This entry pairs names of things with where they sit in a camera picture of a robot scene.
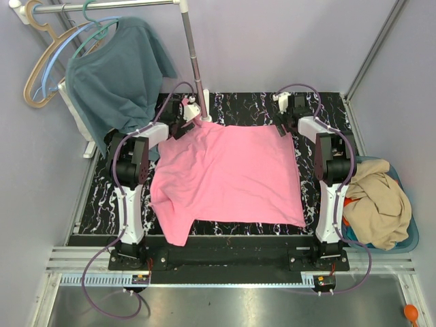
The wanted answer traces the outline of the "pink t-shirt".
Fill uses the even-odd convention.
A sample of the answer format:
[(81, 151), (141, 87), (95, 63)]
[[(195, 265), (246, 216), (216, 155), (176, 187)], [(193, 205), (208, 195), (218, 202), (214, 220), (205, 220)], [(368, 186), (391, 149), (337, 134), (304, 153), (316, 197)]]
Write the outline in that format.
[(194, 221), (306, 226), (294, 141), (275, 126), (198, 121), (158, 150), (151, 207), (171, 245), (185, 246)]

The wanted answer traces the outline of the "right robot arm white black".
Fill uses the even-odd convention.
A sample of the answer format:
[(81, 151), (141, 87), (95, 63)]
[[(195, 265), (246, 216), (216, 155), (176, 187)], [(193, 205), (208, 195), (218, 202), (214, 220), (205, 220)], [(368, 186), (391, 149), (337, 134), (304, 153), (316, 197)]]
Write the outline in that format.
[(335, 129), (312, 113), (304, 95), (274, 94), (279, 114), (274, 124), (280, 136), (304, 136), (315, 145), (315, 177), (320, 182), (320, 217), (307, 260), (328, 270), (343, 260), (341, 219), (349, 182), (356, 173), (355, 142), (351, 132)]

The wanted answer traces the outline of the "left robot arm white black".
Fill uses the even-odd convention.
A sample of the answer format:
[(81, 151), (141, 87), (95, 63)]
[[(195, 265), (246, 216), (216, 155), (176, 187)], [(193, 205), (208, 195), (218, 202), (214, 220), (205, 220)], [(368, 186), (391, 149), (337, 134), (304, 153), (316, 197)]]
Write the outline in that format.
[(141, 131), (116, 133), (110, 143), (106, 168), (115, 184), (119, 235), (110, 255), (110, 270), (138, 270), (147, 266), (141, 195), (149, 175), (149, 151), (169, 138), (179, 139), (194, 128), (201, 113), (195, 97), (170, 100), (156, 122)]

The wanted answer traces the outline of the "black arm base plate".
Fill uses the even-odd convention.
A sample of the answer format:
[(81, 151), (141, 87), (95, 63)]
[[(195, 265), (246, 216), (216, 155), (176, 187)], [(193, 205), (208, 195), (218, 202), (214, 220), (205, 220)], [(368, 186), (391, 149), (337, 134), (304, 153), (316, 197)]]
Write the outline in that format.
[(310, 236), (191, 236), (177, 247), (161, 236), (149, 236), (145, 246), (150, 262), (138, 270), (110, 270), (114, 248), (67, 247), (58, 257), (68, 271), (147, 275), (148, 285), (155, 287), (311, 287), (314, 275), (349, 270), (344, 250), (342, 262), (316, 269), (307, 260), (313, 241)]

